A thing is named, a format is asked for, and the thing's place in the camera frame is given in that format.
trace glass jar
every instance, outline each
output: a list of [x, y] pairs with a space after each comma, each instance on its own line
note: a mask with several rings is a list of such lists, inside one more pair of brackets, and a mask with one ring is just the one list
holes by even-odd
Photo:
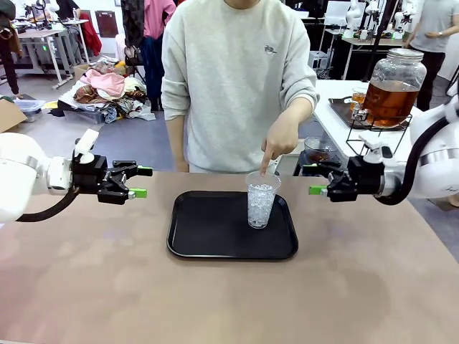
[[423, 56], [417, 50], [390, 49], [376, 64], [362, 106], [370, 125], [393, 128], [405, 121], [427, 72]]

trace pink cloth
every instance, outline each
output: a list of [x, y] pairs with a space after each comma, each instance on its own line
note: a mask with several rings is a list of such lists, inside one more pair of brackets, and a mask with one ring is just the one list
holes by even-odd
[[115, 73], [100, 74], [97, 70], [88, 70], [80, 81], [98, 90], [106, 91], [113, 97], [120, 97], [124, 89], [124, 77]]
[[157, 39], [164, 32], [163, 12], [167, 13], [165, 23], [175, 12], [173, 0], [145, 0], [145, 19], [143, 20], [143, 36]]

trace iced tea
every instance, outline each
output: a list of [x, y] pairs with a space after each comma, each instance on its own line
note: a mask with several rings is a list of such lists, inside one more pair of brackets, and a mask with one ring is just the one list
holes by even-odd
[[368, 109], [366, 121], [379, 128], [393, 128], [410, 114], [419, 90], [406, 82], [370, 82], [363, 108]]
[[351, 112], [354, 111], [356, 104], [363, 104], [365, 101], [366, 90], [364, 88], [354, 88], [352, 90]]

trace beige tabletop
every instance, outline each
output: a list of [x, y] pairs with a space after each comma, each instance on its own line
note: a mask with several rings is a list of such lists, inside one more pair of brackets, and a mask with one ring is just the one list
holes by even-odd
[[45, 38], [48, 36], [52, 36], [53, 34], [59, 34], [61, 32], [65, 31], [63, 30], [36, 30], [36, 29], [28, 29], [22, 34], [18, 34], [19, 39], [23, 38]]
[[[46, 344], [443, 344], [459, 338], [459, 268], [406, 201], [332, 204], [284, 178], [298, 253], [284, 262], [178, 259], [174, 199], [244, 176], [155, 173], [125, 206], [79, 196], [0, 230], [0, 339]], [[30, 211], [55, 203], [37, 196]]]
[[[352, 45], [359, 45], [359, 46], [366, 46], [366, 45], [373, 45], [376, 39], [371, 41], [366, 41], [363, 39], [358, 38], [341, 38], [343, 41], [348, 42]], [[379, 46], [386, 46], [386, 47], [402, 47], [403, 46], [403, 39], [388, 39], [388, 38], [381, 38], [379, 40]]]

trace plastic cup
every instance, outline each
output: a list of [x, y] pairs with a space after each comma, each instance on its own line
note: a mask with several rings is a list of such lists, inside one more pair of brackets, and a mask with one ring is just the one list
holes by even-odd
[[268, 172], [262, 177], [260, 172], [256, 171], [247, 175], [245, 183], [247, 183], [247, 221], [251, 227], [263, 229], [268, 225], [280, 179]]

